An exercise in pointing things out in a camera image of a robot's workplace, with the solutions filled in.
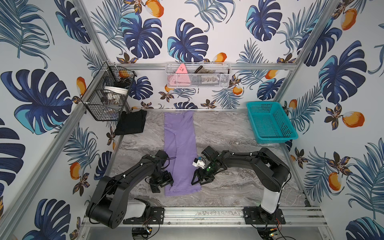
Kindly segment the purple t-shirt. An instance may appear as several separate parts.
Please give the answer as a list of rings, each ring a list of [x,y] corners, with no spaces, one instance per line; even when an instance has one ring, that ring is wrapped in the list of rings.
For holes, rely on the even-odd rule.
[[[166,197],[177,197],[201,191],[200,184],[192,185],[198,157],[194,113],[166,113],[164,126],[164,150],[171,158],[166,170],[171,173],[174,183],[165,186]]]

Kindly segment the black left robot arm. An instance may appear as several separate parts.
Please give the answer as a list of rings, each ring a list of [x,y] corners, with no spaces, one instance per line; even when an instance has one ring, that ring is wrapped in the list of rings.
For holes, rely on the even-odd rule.
[[[160,188],[173,184],[172,175],[164,166],[170,160],[165,151],[159,150],[154,156],[144,155],[137,164],[122,174],[102,177],[91,197],[86,216],[115,229],[128,218],[126,213],[129,194],[138,183],[149,177],[153,193],[159,193]]]

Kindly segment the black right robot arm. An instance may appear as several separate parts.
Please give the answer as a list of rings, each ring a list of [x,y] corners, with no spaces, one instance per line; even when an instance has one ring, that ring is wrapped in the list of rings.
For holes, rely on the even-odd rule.
[[[196,158],[191,185],[205,185],[213,182],[215,176],[229,168],[251,169],[264,186],[263,198],[259,211],[273,215],[278,209],[282,190],[290,180],[290,168],[270,149],[261,148],[250,153],[235,153],[231,151],[217,152],[212,147],[206,147],[202,152],[203,158]]]

